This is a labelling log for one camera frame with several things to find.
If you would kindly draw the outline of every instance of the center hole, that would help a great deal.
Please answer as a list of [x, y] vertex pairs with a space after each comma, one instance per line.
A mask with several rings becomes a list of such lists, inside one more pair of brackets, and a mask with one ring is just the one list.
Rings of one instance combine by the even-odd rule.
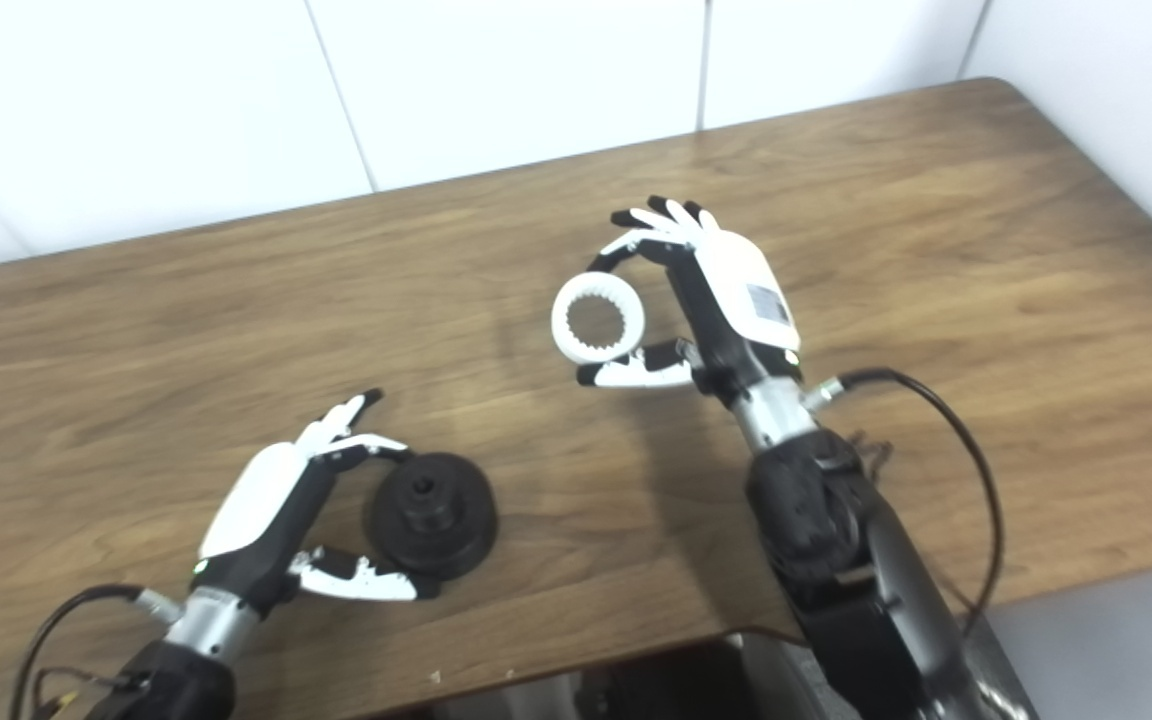
[[602, 297], [581, 297], [567, 310], [567, 324], [581, 342], [591, 347], [607, 347], [621, 340], [626, 320], [611, 301]]

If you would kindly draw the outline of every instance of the robotic hand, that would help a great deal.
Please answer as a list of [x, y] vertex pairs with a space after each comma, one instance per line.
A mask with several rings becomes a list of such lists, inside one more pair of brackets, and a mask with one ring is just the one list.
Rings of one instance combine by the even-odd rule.
[[[9, 717], [20, 717], [29, 672], [50, 630], [74, 607], [99, 598], [122, 598], [150, 612], [168, 626], [165, 637], [143, 647], [114, 679], [68, 667], [40, 670], [33, 680], [30, 715], [33, 719], [53, 717], [73, 700], [75, 694], [50, 702], [41, 699], [45, 676], [60, 673], [109, 689], [88, 719], [225, 720], [234, 707], [236, 688], [232, 666], [243, 642], [275, 605], [288, 602], [298, 591], [362, 601], [411, 601], [438, 594], [438, 579], [430, 575], [380, 573], [366, 558], [329, 547], [302, 550], [308, 530], [338, 482], [338, 473], [369, 457], [402, 464], [399, 470], [403, 472], [394, 471], [382, 485], [391, 510], [394, 506], [406, 510], [404, 493], [426, 491], [408, 487], [414, 482], [412, 473], [419, 476], [417, 480], [438, 483], [438, 487], [431, 488], [439, 497], [456, 495], [472, 486], [477, 493], [477, 518], [486, 518], [483, 526], [490, 521], [486, 528], [490, 537], [472, 538], [473, 556], [468, 558], [463, 552], [457, 555], [460, 562], [454, 571], [465, 573], [477, 564], [486, 555], [495, 530], [494, 506], [485, 478], [461, 457], [435, 454], [417, 458], [402, 442], [378, 434], [353, 433], [351, 425], [380, 396], [379, 389], [371, 389], [349, 397], [308, 424], [296, 441], [257, 452], [207, 529], [198, 548], [194, 582], [189, 585], [191, 593], [183, 606], [137, 585], [97, 585], [54, 612], [38, 630], [20, 667]], [[425, 458], [433, 460], [433, 470], [429, 464], [420, 465]], [[417, 510], [429, 510], [427, 497], [416, 500], [424, 502]], [[454, 525], [458, 518], [444, 520], [447, 521], [439, 529]], [[465, 532], [460, 525], [452, 529]], [[403, 541], [406, 532], [406, 526], [394, 525], [389, 537]], [[438, 535], [417, 539], [429, 541], [431, 537], [447, 544], [447, 538]], [[452, 574], [445, 573], [442, 577], [448, 579]]]
[[[859, 384], [888, 381], [918, 392], [950, 422], [986, 480], [995, 521], [995, 555], [978, 612], [1001, 561], [1001, 518], [987, 462], [965, 425], [931, 389], [895, 370], [859, 370], [804, 391], [799, 333], [758, 247], [719, 227], [695, 202], [653, 196], [647, 204], [654, 213], [612, 214], [627, 233], [554, 302], [554, 341], [579, 364], [577, 382], [694, 382], [735, 415], [755, 457], [746, 497], [772, 571], [829, 684], [861, 717], [978, 720], [986, 717], [983, 703], [1013, 711], [992, 688], [973, 682], [954, 616], [895, 511], [856, 448], [820, 429], [814, 411]], [[664, 265], [695, 341], [639, 347], [639, 297], [609, 274], [635, 255]], [[591, 347], [573, 333], [568, 309], [588, 296], [621, 311], [626, 332], [613, 346]]]

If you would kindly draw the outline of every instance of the white gear ring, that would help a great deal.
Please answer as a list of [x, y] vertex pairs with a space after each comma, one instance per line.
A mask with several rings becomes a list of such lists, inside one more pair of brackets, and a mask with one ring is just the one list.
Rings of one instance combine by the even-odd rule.
[[[611, 302], [621, 313], [621, 340], [604, 347], [593, 347], [582, 342], [573, 333], [568, 311], [577, 300], [584, 297], [602, 297]], [[582, 365], [589, 363], [607, 363], [636, 350], [643, 342], [643, 331], [646, 324], [643, 313], [643, 300], [630, 283], [611, 273], [581, 273], [563, 285], [554, 300], [554, 309], [550, 313], [550, 331], [554, 333], [554, 344], [567, 359]]]

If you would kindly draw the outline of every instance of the black plastic disk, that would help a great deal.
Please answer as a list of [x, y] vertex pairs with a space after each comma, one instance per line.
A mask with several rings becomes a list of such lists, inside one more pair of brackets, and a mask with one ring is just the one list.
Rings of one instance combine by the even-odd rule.
[[460, 578], [483, 562], [495, 541], [492, 486], [465, 457], [417, 455], [380, 483], [366, 530], [376, 550], [399, 569]]

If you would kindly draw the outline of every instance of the wood grain surface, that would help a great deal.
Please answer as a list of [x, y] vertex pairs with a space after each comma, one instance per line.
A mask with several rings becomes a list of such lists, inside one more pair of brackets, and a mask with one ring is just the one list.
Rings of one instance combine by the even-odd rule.
[[[79, 588], [183, 596], [253, 452], [356, 391], [362, 429], [492, 478], [500, 537], [433, 602], [302, 597], [238, 665], [238, 717], [338, 720], [753, 628], [795, 637], [755, 543], [748, 454], [691, 389], [596, 391], [550, 303], [612, 210], [696, 199], [758, 242], [809, 379], [887, 364], [960, 410], [995, 465], [1000, 600], [1152, 566], [1152, 222], [1007, 85], [765, 120], [0, 266], [0, 712], [18, 652]], [[659, 268], [649, 340], [682, 331]], [[890, 439], [884, 491], [948, 582], [987, 550], [972, 467], [917, 397], [824, 419]], [[382, 462], [311, 541], [364, 548]], [[126, 607], [47, 664], [114, 670], [160, 632]]]

